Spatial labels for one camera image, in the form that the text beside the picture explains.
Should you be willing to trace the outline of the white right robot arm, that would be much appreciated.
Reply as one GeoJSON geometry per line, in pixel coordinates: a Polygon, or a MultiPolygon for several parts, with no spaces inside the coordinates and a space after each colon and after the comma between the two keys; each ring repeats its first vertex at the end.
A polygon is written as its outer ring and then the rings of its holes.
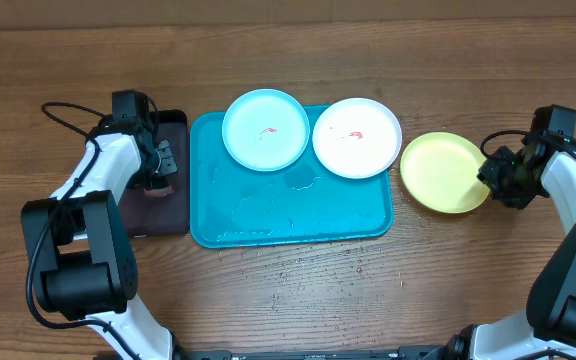
{"type": "Polygon", "coordinates": [[[576,358],[576,143],[549,158],[540,181],[566,236],[532,285],[525,309],[454,335],[441,359],[576,358]]]}

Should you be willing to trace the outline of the yellow plate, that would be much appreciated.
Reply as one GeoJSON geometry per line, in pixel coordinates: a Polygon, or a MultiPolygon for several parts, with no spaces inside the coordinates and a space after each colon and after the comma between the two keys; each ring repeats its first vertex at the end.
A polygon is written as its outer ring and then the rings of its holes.
{"type": "Polygon", "coordinates": [[[400,159],[400,174],[410,195],[431,210],[460,214],[474,210],[489,195],[478,178],[485,157],[469,140],[431,132],[410,142],[400,159]]]}

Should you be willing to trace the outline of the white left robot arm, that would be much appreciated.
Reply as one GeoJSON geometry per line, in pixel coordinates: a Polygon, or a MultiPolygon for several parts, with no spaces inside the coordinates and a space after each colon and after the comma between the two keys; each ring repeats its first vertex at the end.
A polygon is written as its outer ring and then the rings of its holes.
{"type": "Polygon", "coordinates": [[[112,95],[112,111],[83,132],[85,154],[49,197],[27,202],[25,298],[45,328],[95,330],[121,359],[184,359],[173,332],[137,294],[137,262],[119,203],[127,189],[158,190],[177,172],[166,130],[187,126],[136,90],[112,95]]]}

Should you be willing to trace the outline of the pink green sponge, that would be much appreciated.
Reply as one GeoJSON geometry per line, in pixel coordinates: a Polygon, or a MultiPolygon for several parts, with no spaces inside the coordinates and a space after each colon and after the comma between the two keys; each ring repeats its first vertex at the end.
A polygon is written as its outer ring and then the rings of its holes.
{"type": "Polygon", "coordinates": [[[144,194],[149,197],[164,197],[170,195],[174,192],[174,189],[171,186],[167,186],[164,188],[159,189],[151,189],[151,190],[144,190],[144,194]]]}

